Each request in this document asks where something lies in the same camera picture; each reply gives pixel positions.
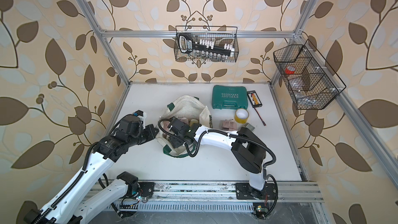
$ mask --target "yellow tape roll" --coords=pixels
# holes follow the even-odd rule
[[[235,112],[235,121],[244,124],[249,118],[249,112],[244,108],[239,108]]]

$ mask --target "wire basket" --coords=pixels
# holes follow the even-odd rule
[[[326,61],[319,65],[311,51],[313,45],[292,44],[273,53],[275,64],[286,84],[297,110],[324,109],[346,85]],[[336,75],[342,85],[336,85],[327,75]]]
[[[237,27],[230,26],[176,26],[176,61],[236,62],[237,31]]]

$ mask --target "wall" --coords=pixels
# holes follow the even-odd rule
[[[2,223],[22,223],[80,169],[124,90],[74,0],[1,0]],[[76,47],[83,34],[84,47]]]
[[[204,25],[206,28],[226,25],[235,26],[238,30],[293,30],[300,17],[301,8],[306,2],[306,0],[87,1],[103,29],[171,31],[175,31],[177,25]],[[171,38],[110,38],[109,42],[131,81],[152,83],[209,80],[215,83],[269,81],[276,67],[272,59],[267,60],[267,56],[287,43],[283,38],[241,39],[237,63],[213,63],[197,59],[176,62],[172,49],[174,40]],[[123,43],[131,48],[132,53]]]
[[[167,30],[169,25],[293,30],[305,0],[87,0],[103,29]]]
[[[333,54],[328,59],[345,81],[348,95],[395,157],[397,18],[398,0],[319,0],[304,34],[322,54]]]
[[[398,154],[397,0],[319,0],[304,36],[347,84],[346,92]],[[395,223],[398,191],[336,101],[297,111],[275,86],[310,180],[336,224]]]

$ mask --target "black mounting plate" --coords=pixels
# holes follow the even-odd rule
[[[235,184],[236,198],[238,200],[265,200],[266,194],[268,194],[268,200],[275,200],[275,193],[273,192],[274,189],[275,184],[273,183],[267,183],[261,192],[253,189],[248,183]]]
[[[139,182],[140,188],[142,189],[141,197],[150,198],[153,195],[153,188],[155,187],[155,183],[148,182]]]

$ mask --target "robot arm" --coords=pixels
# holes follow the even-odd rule
[[[137,111],[117,122],[111,135],[89,147],[82,168],[67,185],[45,204],[40,212],[30,210],[24,220],[30,224],[87,224],[117,199],[137,196],[138,178],[128,172],[123,172],[109,186],[88,201],[82,202],[101,175],[122,154],[125,154],[129,147],[144,144],[156,137],[159,130],[152,124],[143,127],[143,119],[145,119],[145,113]],[[161,122],[164,120],[170,121],[168,127],[174,134],[162,128]],[[250,172],[250,185],[258,191],[263,190],[266,182],[265,168],[274,163],[276,158],[249,129],[241,128],[239,131],[223,132],[209,129],[201,124],[190,127],[177,118],[161,119],[158,124],[170,138],[184,145],[191,157],[196,156],[201,144],[231,150],[240,165]],[[192,144],[196,144],[193,153],[189,150]],[[271,154],[272,161],[265,163],[266,152]]]
[[[169,121],[167,132],[162,128],[162,121]],[[240,165],[250,172],[249,184],[258,191],[262,191],[267,180],[266,167],[276,162],[274,153],[249,129],[242,127],[239,131],[224,132],[210,129],[201,124],[193,124],[191,127],[179,119],[160,119],[159,128],[170,136],[174,144],[184,145],[189,156],[197,155],[201,144],[213,145],[216,147],[231,150]],[[189,146],[195,144],[196,148],[192,153]],[[272,160],[265,162],[266,152]]]

